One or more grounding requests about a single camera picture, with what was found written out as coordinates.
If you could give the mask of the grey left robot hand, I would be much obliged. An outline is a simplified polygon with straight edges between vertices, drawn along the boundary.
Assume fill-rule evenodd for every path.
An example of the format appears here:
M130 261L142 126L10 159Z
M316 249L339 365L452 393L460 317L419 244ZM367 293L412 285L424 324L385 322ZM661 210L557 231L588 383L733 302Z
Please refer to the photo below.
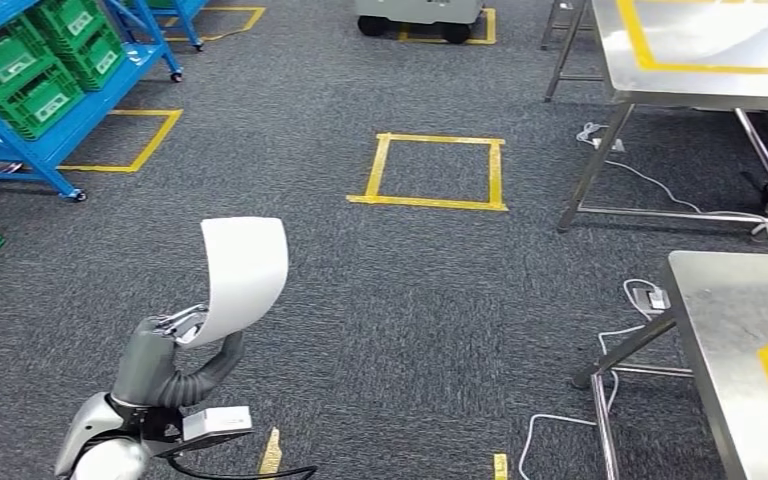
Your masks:
M175 366L177 343L191 327L206 323L208 307L197 304L171 315L141 320L132 332L111 390L121 404L178 408L196 405L236 368L244 354L243 332L224 337L221 349L198 370Z

